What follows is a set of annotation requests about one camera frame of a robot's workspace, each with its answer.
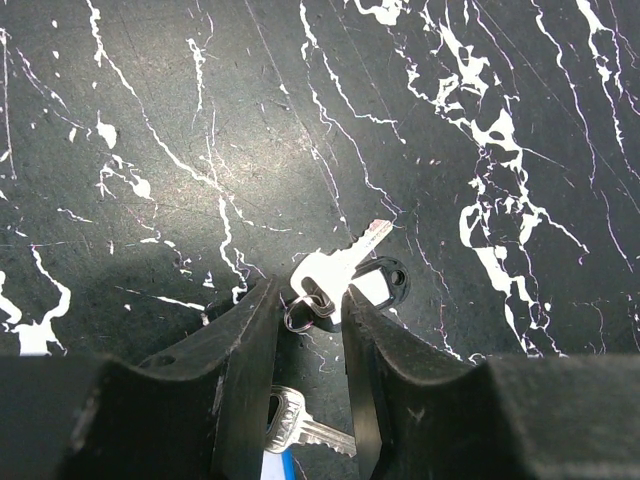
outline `key teeth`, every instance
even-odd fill
[[[349,452],[343,450],[341,447],[331,446],[328,443],[325,443],[325,445],[327,445],[329,448],[331,448],[333,451],[335,451],[337,453],[341,453],[342,455],[348,455],[349,458],[355,457],[355,454],[349,453]]]

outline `key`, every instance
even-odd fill
[[[304,289],[302,282],[306,278],[312,279],[328,298],[332,308],[327,312],[310,298],[305,298],[305,303],[318,315],[329,316],[334,325],[339,324],[342,297],[349,288],[349,283],[356,273],[356,267],[391,230],[393,230],[393,224],[388,220],[374,220],[364,235],[351,247],[337,250],[331,255],[320,252],[310,253],[291,275],[291,288],[300,297],[306,297],[311,292]]]
[[[316,422],[305,410],[304,395],[292,388],[273,385],[271,397],[278,406],[267,431],[266,448],[282,453],[291,445],[327,445],[338,453],[356,455],[356,440],[322,423]]]

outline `black plastic part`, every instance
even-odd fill
[[[462,363],[355,287],[342,332],[360,478],[640,478],[640,356]]]
[[[142,368],[0,357],[0,477],[260,478],[279,290],[259,283]]]
[[[378,257],[360,264],[353,278],[362,277],[374,270],[380,270],[389,289],[389,298],[380,305],[375,305],[375,307],[381,310],[383,308],[397,307],[404,302],[411,291],[411,277],[404,263],[391,257]]]

